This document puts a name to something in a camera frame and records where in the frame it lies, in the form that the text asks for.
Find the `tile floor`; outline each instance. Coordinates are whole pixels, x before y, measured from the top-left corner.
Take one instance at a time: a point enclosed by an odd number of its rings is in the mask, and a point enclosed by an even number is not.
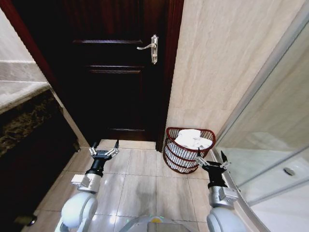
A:
[[[99,146],[112,147],[113,144],[101,142]],[[123,149],[124,146],[135,149]],[[153,144],[120,141],[120,147],[119,154],[105,164],[97,196],[98,209],[90,232],[118,232],[131,219],[143,215],[162,216],[196,231],[208,231],[206,217],[211,208],[207,172],[198,169],[186,175],[172,171]],[[24,232],[54,231],[63,204],[77,193],[70,180],[75,174],[88,170],[91,163],[86,147],[73,155],[38,206],[35,212],[38,221],[32,227],[24,228]]]

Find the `laundry basket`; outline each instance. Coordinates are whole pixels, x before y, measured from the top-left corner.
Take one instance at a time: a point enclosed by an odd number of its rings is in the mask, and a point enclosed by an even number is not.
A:
[[[194,172],[198,168],[198,163],[195,161],[198,150],[188,149],[175,142],[178,132],[188,128],[169,127],[166,129],[165,147],[163,150],[163,159],[170,169],[175,172],[188,174]],[[216,143],[216,137],[211,130],[197,129],[201,131],[201,137],[212,140],[210,147],[200,150],[201,157],[205,157],[209,150]]]

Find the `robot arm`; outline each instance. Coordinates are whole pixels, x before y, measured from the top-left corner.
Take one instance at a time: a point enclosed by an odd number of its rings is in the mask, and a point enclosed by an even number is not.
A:
[[[94,159],[91,168],[85,175],[77,174],[71,180],[81,191],[67,200],[61,210],[61,218],[55,232],[68,232],[70,228],[78,228],[77,232],[87,232],[90,222],[97,210],[96,193],[100,188],[103,168],[106,161],[111,160],[119,152],[119,141],[110,151],[96,150],[91,147],[90,154]]]
[[[208,172],[210,182],[209,204],[213,207],[207,216],[207,225],[210,232],[246,232],[246,227],[241,219],[231,210],[234,209],[234,201],[238,194],[234,189],[226,186],[222,173],[227,170],[230,162],[221,152],[223,163],[205,161],[198,150],[196,161]]]

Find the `door lever handle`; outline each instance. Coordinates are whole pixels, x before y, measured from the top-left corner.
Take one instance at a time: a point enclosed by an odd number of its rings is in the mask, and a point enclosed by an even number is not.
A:
[[[137,47],[137,50],[144,50],[144,49],[147,49],[147,48],[150,48],[150,47],[156,48],[156,44],[151,43],[151,44],[147,45],[146,47]]]
[[[151,60],[153,64],[156,64],[158,61],[158,38],[156,35],[151,37],[151,44],[145,47],[137,47],[138,50],[144,50],[147,48],[151,48]]]

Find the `granite countertop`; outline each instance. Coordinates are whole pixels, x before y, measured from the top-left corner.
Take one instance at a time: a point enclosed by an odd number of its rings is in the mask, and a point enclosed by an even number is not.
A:
[[[46,82],[0,81],[0,114],[50,88]]]

